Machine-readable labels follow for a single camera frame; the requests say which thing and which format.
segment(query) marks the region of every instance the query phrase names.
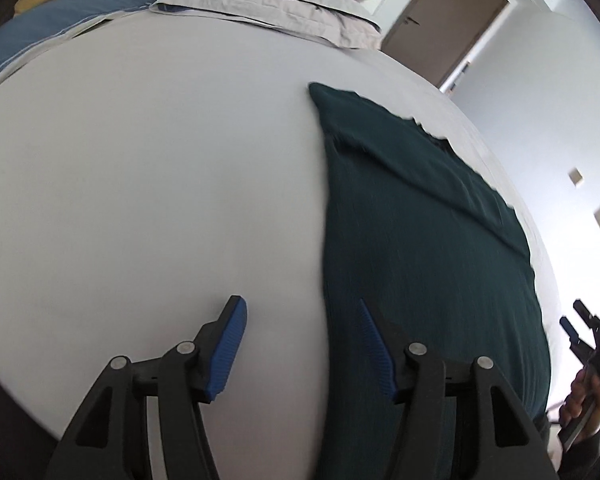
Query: person's arm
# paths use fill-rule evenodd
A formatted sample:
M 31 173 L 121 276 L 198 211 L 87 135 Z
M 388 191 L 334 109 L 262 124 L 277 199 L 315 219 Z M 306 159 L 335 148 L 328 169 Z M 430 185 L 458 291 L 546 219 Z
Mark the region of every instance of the person's arm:
M 560 425 L 563 428 L 582 412 L 582 403 L 587 395 L 585 375 L 584 370 L 577 373 L 571 383 L 571 393 L 560 407 Z M 589 387 L 596 401 L 596 409 L 570 450 L 562 456 L 562 463 L 558 469 L 560 480 L 582 480 L 600 452 L 600 378 L 594 375 Z

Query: dark green cloth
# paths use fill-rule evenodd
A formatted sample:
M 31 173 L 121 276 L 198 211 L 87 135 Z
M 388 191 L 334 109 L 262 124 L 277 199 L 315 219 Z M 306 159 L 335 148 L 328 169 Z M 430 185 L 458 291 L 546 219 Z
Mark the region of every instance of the dark green cloth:
M 323 253 L 328 410 L 315 480 L 380 480 L 401 407 L 380 394 L 355 309 L 373 301 L 444 357 L 487 355 L 533 418 L 549 350 L 514 211 L 413 120 L 312 83 L 328 164 Z

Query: brown door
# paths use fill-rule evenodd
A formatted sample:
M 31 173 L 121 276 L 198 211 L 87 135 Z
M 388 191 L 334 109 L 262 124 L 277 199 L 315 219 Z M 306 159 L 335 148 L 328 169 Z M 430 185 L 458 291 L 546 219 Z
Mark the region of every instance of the brown door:
M 382 51 L 440 86 L 506 5 L 507 0 L 412 0 Z

